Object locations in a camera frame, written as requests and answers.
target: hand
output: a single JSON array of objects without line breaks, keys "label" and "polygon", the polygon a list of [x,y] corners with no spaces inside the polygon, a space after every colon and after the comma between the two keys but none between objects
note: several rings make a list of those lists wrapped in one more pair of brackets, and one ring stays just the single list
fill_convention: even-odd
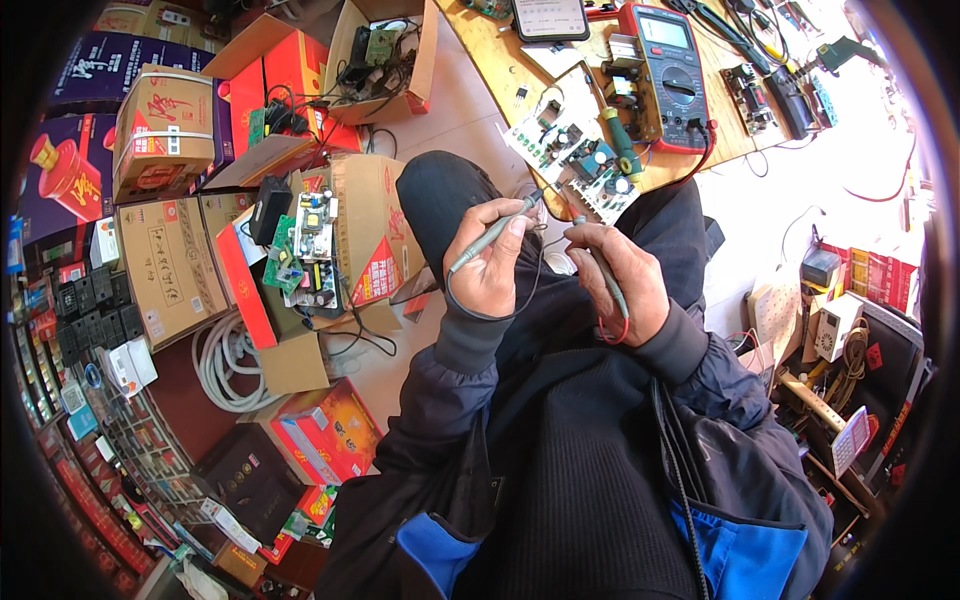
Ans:
[{"label": "hand", "polygon": [[[483,235],[487,225],[500,217],[516,214],[522,208],[522,200],[508,198],[470,207],[446,249],[444,277],[467,246]],[[489,317],[506,317],[514,312],[514,266],[520,254],[523,233],[533,226],[534,222],[523,215],[514,217],[492,244],[450,277],[451,289],[448,291],[452,291],[464,308]]]},{"label": "hand", "polygon": [[623,343],[638,348],[657,335],[670,312],[660,262],[638,248],[617,228],[583,223],[567,229],[564,237],[570,240],[566,254],[577,265],[580,287],[593,298],[597,314],[613,337],[618,338],[623,333],[623,315],[607,289],[600,267],[585,250],[590,246],[599,249],[607,258],[627,302],[630,326]]}]

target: floor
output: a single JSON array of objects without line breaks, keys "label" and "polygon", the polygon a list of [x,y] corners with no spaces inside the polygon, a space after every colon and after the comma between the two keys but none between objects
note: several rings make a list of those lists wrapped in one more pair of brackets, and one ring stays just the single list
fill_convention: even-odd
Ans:
[{"label": "floor", "polygon": [[[841,32],[835,37],[852,36],[842,13],[834,12],[831,31]],[[821,79],[841,115],[838,127],[821,133],[800,150],[770,149],[763,156],[749,156],[750,164],[744,159],[732,160],[695,178],[704,213],[717,220],[727,240],[707,266],[707,330],[724,336],[743,330],[745,294],[779,265],[789,263],[786,268],[797,268],[809,246],[813,224],[832,243],[882,244],[919,256],[918,236],[899,232],[899,203],[866,203],[842,188],[846,185],[861,195],[880,198],[893,193],[900,183],[912,134],[904,131],[902,122],[895,131],[888,126],[879,83],[864,61],[851,60],[842,68],[840,78],[823,75]],[[480,165],[504,194],[530,181],[522,159],[500,140],[497,127],[505,128],[506,124],[443,18],[430,112],[384,126],[396,135],[399,160],[447,150]],[[376,152],[393,153],[389,136],[378,136],[376,142]],[[763,175],[764,159],[769,171],[760,178],[751,172],[750,165]],[[811,204],[822,207],[827,215],[811,209],[784,234]],[[545,237],[553,240],[560,237],[566,225],[550,221]],[[369,345],[358,344],[327,365],[331,376],[350,376],[382,429],[387,429],[387,418],[398,413],[398,393],[410,358],[436,341],[443,312],[443,298],[434,293],[418,323],[401,320],[403,331],[393,335],[397,357],[389,358]],[[339,344],[332,342],[331,350]]]}]

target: capacitor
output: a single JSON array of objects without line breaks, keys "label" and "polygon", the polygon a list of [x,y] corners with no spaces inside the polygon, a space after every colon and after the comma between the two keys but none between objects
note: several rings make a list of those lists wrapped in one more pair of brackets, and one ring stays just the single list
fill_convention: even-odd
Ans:
[{"label": "capacitor", "polygon": [[622,175],[607,180],[604,187],[611,194],[626,194],[630,191],[630,180]]}]

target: coiled white hose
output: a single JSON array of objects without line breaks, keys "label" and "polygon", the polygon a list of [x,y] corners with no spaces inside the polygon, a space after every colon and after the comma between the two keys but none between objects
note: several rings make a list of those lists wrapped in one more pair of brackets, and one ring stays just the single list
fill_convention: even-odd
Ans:
[{"label": "coiled white hose", "polygon": [[[204,350],[198,356],[197,345],[206,330],[207,327],[204,327],[194,334],[191,352],[193,369],[204,386],[204,392],[214,404],[231,413],[249,413],[280,398],[270,396],[267,392],[267,382],[260,368],[260,353],[253,347],[250,334],[239,313],[230,313],[213,324],[204,341]],[[237,364],[236,361],[244,354],[249,354],[256,360],[256,367]],[[228,384],[236,372],[259,375],[260,385],[249,396],[240,396]]]}]

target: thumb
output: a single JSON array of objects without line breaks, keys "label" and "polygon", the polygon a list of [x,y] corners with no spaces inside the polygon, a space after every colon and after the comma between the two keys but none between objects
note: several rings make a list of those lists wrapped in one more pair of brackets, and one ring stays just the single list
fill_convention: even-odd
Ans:
[{"label": "thumb", "polygon": [[500,231],[500,235],[493,242],[490,260],[487,262],[487,269],[492,270],[494,276],[514,279],[514,266],[516,258],[520,256],[520,246],[526,230],[527,218],[519,216],[511,219],[503,231]]},{"label": "thumb", "polygon": [[613,312],[613,296],[607,289],[607,282],[604,280],[603,273],[600,271],[596,260],[582,248],[568,248],[566,254],[573,261],[573,264],[577,265],[580,287],[587,290],[590,297],[593,298],[597,313],[601,317],[609,316]]}]

